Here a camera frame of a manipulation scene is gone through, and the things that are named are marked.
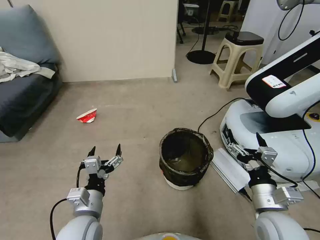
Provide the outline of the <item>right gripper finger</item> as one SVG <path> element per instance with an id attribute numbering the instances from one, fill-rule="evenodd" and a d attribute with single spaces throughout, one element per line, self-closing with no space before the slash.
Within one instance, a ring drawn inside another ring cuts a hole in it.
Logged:
<path id="1" fill-rule="evenodd" d="M 250 160 L 253 160 L 253 155 L 238 144 L 228 143 L 227 149 L 229 150 L 230 154 L 239 162 L 249 162 Z"/>
<path id="2" fill-rule="evenodd" d="M 260 147 L 267 147 L 266 141 L 261 137 L 261 135 L 256 132 L 256 138 Z"/>

